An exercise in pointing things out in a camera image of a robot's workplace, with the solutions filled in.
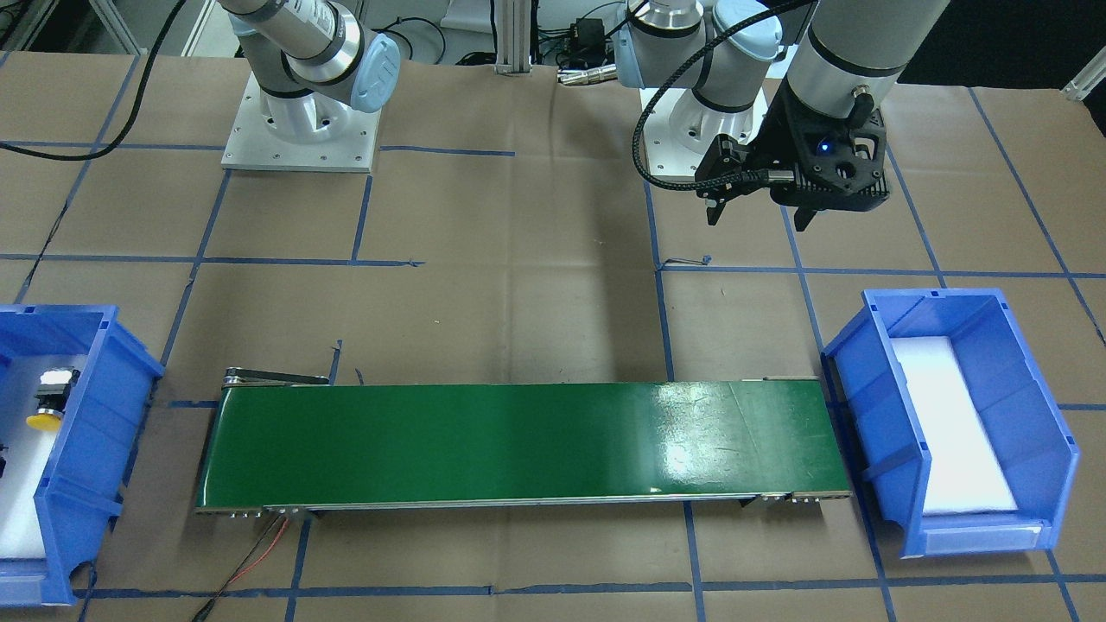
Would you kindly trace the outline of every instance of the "light blue joint cap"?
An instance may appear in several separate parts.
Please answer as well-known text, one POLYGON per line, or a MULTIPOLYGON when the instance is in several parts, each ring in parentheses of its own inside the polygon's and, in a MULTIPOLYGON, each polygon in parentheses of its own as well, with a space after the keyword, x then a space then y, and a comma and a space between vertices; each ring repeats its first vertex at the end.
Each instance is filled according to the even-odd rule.
POLYGON ((641 68, 637 64, 637 53, 634 52, 634 38, 629 25, 624 25, 614 34, 615 69, 618 82, 629 89, 645 89, 641 68))
MULTIPOLYGON (((723 31, 764 10, 757 0, 718 0, 714 4, 714 25, 723 31)), ((738 50, 759 61, 773 61, 783 40, 783 25, 775 17, 761 20, 730 38, 738 50)))
POLYGON ((365 50, 357 68, 349 94, 349 107, 361 112, 376 112, 384 107, 399 82, 399 45, 378 33, 365 50))
POLYGON ((230 18, 230 29, 234 31, 234 37, 252 37, 258 33, 255 28, 234 13, 227 13, 227 17, 230 18))

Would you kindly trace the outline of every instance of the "blue storage bin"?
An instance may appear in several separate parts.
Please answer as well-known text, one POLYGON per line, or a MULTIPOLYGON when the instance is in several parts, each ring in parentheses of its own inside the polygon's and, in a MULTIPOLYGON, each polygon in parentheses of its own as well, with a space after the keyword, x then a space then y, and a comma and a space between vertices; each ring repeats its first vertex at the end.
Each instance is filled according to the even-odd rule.
POLYGON ((906 532, 901 556, 1052 549, 1079 450, 1002 292, 866 290, 865 308, 825 348, 855 417, 884 518, 906 532), (948 338, 971 406, 1016 509, 924 512, 932 466, 891 340, 948 338))
POLYGON ((117 314, 116 307, 0 305, 0 443, 10 446, 0 478, 9 511, 0 525, 17 514, 31 517, 21 523, 25 531, 14 531, 11 550, 42 553, 0 556, 0 607, 74 604, 70 574, 96 557, 108 520, 122 510, 119 485, 164 370, 117 314), (43 440, 51 433, 24 419, 35 410, 39 375, 53 366, 76 367, 81 376, 56 437, 43 440), (41 463, 32 463, 46 452, 36 473, 41 463), (20 489, 27 495, 14 494, 20 489), (21 539, 35 531, 35 519, 41 542, 21 539))

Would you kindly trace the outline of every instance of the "red wire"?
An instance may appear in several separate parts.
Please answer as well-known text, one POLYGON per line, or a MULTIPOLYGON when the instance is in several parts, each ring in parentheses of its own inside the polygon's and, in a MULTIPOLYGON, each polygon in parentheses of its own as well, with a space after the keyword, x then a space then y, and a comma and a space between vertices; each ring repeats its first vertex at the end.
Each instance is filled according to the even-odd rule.
POLYGON ((230 581, 227 581, 228 585, 231 584, 231 583, 233 583, 234 581, 238 581, 242 577, 246 577, 247 573, 249 573, 251 570, 253 570, 254 567, 257 567, 259 563, 261 563, 262 561, 264 561, 264 559, 267 557, 269 557, 269 553, 272 552, 273 547, 276 546, 276 542, 280 542, 280 537, 284 535, 284 530, 288 529, 288 523, 289 523, 289 519, 285 518, 283 525, 280 526, 280 530, 276 531, 276 536, 273 538, 273 541, 269 542, 269 548, 265 549, 265 552, 261 553, 261 557, 259 557, 258 559, 253 560, 253 563, 251 563, 251 564, 247 566, 246 568, 243 568, 238 574, 234 574, 233 577, 231 577, 230 581))

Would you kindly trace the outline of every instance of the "green conveyor belt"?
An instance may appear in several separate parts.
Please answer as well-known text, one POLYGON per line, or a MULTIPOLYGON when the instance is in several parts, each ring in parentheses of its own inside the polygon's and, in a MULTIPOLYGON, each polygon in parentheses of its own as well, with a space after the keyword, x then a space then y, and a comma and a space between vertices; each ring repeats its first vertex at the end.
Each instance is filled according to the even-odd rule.
POLYGON ((199 511, 847 496, 817 381, 238 386, 199 511))

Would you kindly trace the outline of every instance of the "yellow button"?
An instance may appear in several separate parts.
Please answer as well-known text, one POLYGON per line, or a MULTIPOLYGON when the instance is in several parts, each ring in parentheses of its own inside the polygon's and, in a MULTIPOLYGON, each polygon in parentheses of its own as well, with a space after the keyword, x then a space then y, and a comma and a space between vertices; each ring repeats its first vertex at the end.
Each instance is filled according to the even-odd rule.
POLYGON ((42 432, 58 432, 62 427, 62 418, 45 413, 38 413, 27 417, 27 425, 42 432))

